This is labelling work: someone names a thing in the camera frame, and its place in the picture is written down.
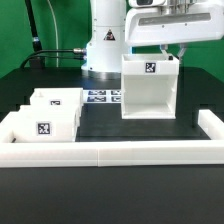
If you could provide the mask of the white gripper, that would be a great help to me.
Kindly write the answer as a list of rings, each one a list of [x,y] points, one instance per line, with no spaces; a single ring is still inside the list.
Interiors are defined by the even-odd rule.
[[[224,36],[224,0],[128,0],[125,23],[129,46],[160,45],[165,59],[168,44],[179,44],[180,64],[189,42]]]

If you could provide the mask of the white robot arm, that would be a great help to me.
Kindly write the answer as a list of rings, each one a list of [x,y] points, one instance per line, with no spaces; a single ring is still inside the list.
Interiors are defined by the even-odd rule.
[[[178,44],[224,37],[224,0],[90,0],[92,37],[82,71],[116,78],[121,56],[134,47]]]

